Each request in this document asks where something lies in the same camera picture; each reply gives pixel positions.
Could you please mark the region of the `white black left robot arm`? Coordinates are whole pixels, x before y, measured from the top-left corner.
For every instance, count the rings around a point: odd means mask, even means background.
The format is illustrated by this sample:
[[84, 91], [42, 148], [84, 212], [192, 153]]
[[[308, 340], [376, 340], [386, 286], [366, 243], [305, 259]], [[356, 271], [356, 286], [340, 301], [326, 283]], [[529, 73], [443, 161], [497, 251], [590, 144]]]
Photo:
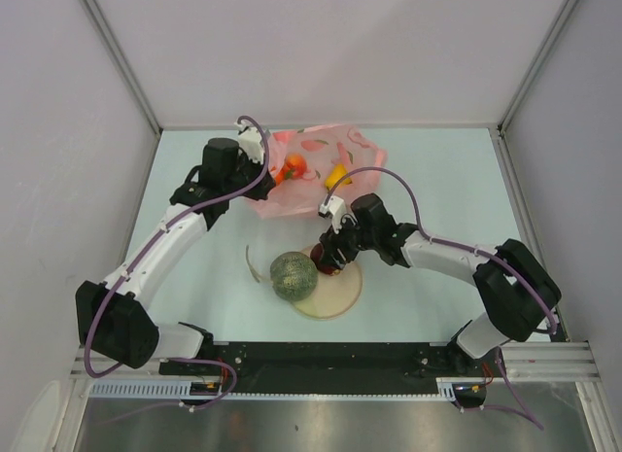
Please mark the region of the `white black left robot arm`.
[[79, 336], [90, 376], [101, 375], [89, 362], [92, 352], [132, 368], [152, 359], [180, 359], [196, 374], [213, 366], [206, 330], [190, 323], [157, 324], [148, 309], [167, 274], [232, 199], [267, 198], [275, 185], [268, 164], [267, 139], [256, 128], [240, 130], [237, 139], [209, 140], [201, 163], [173, 192], [146, 242], [102, 282], [85, 281], [78, 288]]

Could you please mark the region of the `green netted fake melon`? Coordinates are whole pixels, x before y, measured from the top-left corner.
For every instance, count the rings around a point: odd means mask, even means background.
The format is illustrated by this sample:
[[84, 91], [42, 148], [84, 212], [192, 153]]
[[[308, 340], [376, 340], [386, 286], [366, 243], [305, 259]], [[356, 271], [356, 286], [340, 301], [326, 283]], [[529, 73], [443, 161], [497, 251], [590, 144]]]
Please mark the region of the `green netted fake melon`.
[[315, 263], [301, 252], [286, 252], [270, 264], [267, 275], [261, 274], [252, 264], [250, 247], [245, 249], [246, 264], [254, 280], [269, 284], [276, 296], [295, 303], [310, 297], [319, 282], [319, 271]]

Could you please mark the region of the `dark red fake apple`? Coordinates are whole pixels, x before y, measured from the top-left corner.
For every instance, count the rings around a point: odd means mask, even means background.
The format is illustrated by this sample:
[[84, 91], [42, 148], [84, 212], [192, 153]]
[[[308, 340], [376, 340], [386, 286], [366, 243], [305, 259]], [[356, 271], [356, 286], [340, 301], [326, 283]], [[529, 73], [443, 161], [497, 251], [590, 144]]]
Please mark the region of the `dark red fake apple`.
[[309, 255], [314, 262], [317, 270], [327, 276], [337, 275], [341, 272], [341, 268], [335, 263], [334, 259], [325, 251], [321, 243], [316, 244]]

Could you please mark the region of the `pink plastic bag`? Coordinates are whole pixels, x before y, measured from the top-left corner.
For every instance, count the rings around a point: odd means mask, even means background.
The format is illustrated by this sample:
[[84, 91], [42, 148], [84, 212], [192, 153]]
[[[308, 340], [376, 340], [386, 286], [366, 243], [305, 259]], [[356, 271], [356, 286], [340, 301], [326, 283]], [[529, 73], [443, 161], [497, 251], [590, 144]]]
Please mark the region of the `pink plastic bag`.
[[366, 166], [383, 167], [387, 152], [351, 124], [328, 124], [276, 131], [268, 135], [269, 173], [273, 177], [289, 154], [301, 154], [307, 171], [300, 179], [285, 180], [266, 200], [248, 199], [247, 205], [262, 219], [315, 215], [327, 196], [325, 179], [342, 163], [348, 173]]

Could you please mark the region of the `red yellow fake peach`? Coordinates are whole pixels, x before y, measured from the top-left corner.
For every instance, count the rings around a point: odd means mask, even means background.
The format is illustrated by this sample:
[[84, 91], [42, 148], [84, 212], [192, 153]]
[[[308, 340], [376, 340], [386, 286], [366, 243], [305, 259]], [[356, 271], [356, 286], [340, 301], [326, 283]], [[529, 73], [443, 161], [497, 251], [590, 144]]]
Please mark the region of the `red yellow fake peach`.
[[300, 179], [307, 171], [307, 162], [301, 154], [289, 154], [285, 157], [282, 173], [285, 180]]

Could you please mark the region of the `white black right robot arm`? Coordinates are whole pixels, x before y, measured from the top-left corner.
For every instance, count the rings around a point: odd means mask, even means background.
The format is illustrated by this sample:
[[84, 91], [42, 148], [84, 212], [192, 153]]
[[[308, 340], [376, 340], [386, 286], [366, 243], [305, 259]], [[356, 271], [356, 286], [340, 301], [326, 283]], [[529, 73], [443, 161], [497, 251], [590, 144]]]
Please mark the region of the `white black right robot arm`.
[[484, 356], [508, 340], [527, 340], [542, 321], [556, 329], [553, 308], [561, 291], [531, 251], [508, 239], [493, 248], [427, 237], [420, 226], [398, 223], [381, 198], [370, 193], [351, 205], [331, 196], [319, 206], [331, 221], [311, 259], [319, 271], [333, 275], [363, 251], [374, 251], [387, 265], [422, 268], [466, 282], [479, 292], [485, 311], [452, 338], [450, 367], [471, 375]]

